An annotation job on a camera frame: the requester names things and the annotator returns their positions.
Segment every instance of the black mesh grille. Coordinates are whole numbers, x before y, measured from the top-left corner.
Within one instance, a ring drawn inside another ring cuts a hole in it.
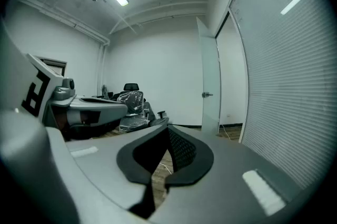
[[[196,156],[196,148],[195,145],[175,134],[170,129],[168,132],[170,134],[172,151],[170,154],[172,155],[172,161],[175,162],[175,171],[179,171],[183,167],[186,167],[193,162]]]

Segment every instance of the baseboard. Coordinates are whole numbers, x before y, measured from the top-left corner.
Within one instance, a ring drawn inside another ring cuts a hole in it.
[[[200,125],[179,125],[179,126],[183,126],[185,128],[189,128],[189,129],[201,129]],[[224,127],[224,128],[234,128],[237,126],[242,126],[242,123],[238,123],[238,124],[221,124],[220,127]]]

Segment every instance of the white cable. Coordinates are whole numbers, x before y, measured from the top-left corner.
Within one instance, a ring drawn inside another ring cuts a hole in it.
[[[167,168],[167,166],[166,166],[165,164],[160,163],[160,162],[159,162],[159,164],[163,165],[163,166],[168,170],[168,172],[169,172],[170,174],[172,174],[172,172],[170,172],[170,170]]]
[[[225,133],[226,133],[228,139],[232,140],[232,139],[230,138],[230,136],[227,134],[225,127],[224,127],[223,125],[221,125],[221,126],[223,127],[223,130],[225,131]]]

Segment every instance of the door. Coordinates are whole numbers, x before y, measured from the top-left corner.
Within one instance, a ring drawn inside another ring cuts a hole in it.
[[[199,30],[202,69],[203,69],[203,98],[201,131],[207,135],[216,135],[219,129],[221,81],[219,52],[216,39],[208,28],[196,18]]]

